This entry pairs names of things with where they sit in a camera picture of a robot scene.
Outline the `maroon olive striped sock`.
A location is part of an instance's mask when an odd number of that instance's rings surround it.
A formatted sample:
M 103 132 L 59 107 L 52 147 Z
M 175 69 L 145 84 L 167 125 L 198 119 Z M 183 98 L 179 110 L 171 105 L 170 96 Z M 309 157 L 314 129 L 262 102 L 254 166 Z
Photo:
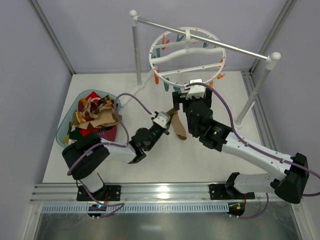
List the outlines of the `maroon olive striped sock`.
M 178 111 L 175 108 L 172 108 L 167 111 L 167 114 L 171 117 L 171 126 L 175 135 L 180 140 L 185 141 L 187 139 L 187 133 L 179 118 Z

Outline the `beige patchwork argyle sock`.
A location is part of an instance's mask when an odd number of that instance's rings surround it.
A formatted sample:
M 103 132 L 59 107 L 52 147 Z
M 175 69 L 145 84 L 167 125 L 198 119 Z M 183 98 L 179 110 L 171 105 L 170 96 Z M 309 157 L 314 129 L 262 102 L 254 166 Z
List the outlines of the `beige patchwork argyle sock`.
M 78 128 L 88 129 L 89 127 L 93 128 L 102 128 L 102 127 L 112 127 L 120 123 L 123 116 L 117 111 L 113 112 L 111 109 L 104 110 L 100 113 L 98 118 L 94 120 L 80 123 Z

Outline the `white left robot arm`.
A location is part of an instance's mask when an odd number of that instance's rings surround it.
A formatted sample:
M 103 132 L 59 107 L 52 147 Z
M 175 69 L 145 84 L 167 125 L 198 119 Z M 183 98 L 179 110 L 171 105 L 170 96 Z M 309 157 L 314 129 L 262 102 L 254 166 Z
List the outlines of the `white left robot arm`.
M 170 122 L 153 122 L 150 128 L 139 128 L 128 145 L 109 142 L 91 133 L 62 151 L 68 176 L 84 184 L 90 193 L 103 189 L 104 182 L 96 169 L 105 160 L 137 164 L 146 157 L 163 134 L 168 135 Z

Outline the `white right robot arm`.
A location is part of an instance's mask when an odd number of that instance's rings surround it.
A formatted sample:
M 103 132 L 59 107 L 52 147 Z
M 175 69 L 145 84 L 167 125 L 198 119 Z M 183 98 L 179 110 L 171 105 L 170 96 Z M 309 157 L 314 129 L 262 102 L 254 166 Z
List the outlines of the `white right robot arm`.
M 224 184 L 231 199 L 240 199 L 249 193 L 272 193 L 291 204 L 300 203 L 309 179 L 306 156 L 276 153 L 248 141 L 234 129 L 213 119 L 212 92 L 205 90 L 200 98 L 185 93 L 172 93 L 173 107 L 186 115 L 189 133 L 203 146 L 241 158 L 260 169 L 264 174 L 233 172 Z

